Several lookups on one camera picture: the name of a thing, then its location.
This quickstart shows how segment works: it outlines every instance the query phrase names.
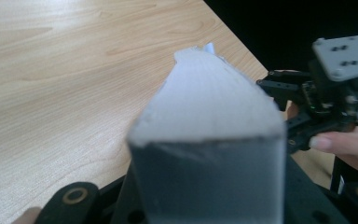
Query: fingernail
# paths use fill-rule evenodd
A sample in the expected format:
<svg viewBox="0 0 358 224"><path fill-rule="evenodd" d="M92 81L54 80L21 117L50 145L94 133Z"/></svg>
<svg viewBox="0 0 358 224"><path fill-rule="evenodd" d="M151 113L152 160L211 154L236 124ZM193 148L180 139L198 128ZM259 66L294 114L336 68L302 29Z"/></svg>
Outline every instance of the fingernail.
<svg viewBox="0 0 358 224"><path fill-rule="evenodd" d="M313 147L313 148L315 148L315 149L327 150L327 149L329 149L332 145L333 145L333 143L331 142L331 140L328 139L328 138L325 138L325 137L313 136L313 137L310 139L310 147Z"/></svg>

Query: screw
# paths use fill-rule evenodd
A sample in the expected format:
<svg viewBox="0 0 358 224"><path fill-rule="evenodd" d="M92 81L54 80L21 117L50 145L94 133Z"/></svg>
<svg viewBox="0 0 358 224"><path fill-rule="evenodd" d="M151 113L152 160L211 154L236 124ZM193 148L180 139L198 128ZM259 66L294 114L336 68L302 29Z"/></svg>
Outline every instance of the screw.
<svg viewBox="0 0 358 224"><path fill-rule="evenodd" d="M289 139L289 145L291 145L291 146L295 146L296 145L296 141L295 140L293 140L293 139Z"/></svg>
<svg viewBox="0 0 358 224"><path fill-rule="evenodd" d="M351 105L358 103L358 99L354 95L348 95L347 97L345 97L345 100L347 101L348 104Z"/></svg>
<svg viewBox="0 0 358 224"><path fill-rule="evenodd" d="M349 109L349 110L347 110L347 114L350 116L355 116L357 113L356 113L356 111Z"/></svg>
<svg viewBox="0 0 358 224"><path fill-rule="evenodd" d="M332 104L332 103L322 104L322 106L323 106L325 109L328 109L328 108L333 107L333 104Z"/></svg>

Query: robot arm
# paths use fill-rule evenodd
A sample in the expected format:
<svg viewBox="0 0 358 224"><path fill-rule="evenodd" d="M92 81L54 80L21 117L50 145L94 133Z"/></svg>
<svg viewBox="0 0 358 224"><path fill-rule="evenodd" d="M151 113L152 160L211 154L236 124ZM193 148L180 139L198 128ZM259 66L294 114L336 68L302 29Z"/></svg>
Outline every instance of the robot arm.
<svg viewBox="0 0 358 224"><path fill-rule="evenodd" d="M292 101L299 113L286 121L288 153L308 150L317 133L347 132L358 125L358 36L318 39L308 73L269 71L256 84L281 111Z"/></svg>

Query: white foam block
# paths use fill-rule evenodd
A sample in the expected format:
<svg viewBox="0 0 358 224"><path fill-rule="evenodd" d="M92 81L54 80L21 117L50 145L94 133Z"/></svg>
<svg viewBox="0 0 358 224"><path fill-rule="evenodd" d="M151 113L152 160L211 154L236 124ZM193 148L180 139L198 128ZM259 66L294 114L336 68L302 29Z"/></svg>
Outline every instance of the white foam block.
<svg viewBox="0 0 358 224"><path fill-rule="evenodd" d="M174 57L176 66L131 129L133 145L283 135L275 104L235 67L198 48Z"/></svg>
<svg viewBox="0 0 358 224"><path fill-rule="evenodd" d="M285 128L276 105L198 48L176 65L128 135L150 223L282 223Z"/></svg>

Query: finger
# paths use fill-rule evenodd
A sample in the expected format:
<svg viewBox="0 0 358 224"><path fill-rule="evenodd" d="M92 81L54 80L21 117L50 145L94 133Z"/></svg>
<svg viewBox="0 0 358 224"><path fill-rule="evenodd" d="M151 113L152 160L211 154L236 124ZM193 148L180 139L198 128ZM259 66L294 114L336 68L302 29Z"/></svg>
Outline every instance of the finger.
<svg viewBox="0 0 358 224"><path fill-rule="evenodd" d="M289 108L287 108L287 118L292 119L298 114L298 106L291 103Z"/></svg>
<svg viewBox="0 0 358 224"><path fill-rule="evenodd" d="M40 207L28 208L19 218L12 224L34 224L41 211Z"/></svg>
<svg viewBox="0 0 358 224"><path fill-rule="evenodd" d="M356 155L358 133L320 133L310 139L310 147L336 155Z"/></svg>

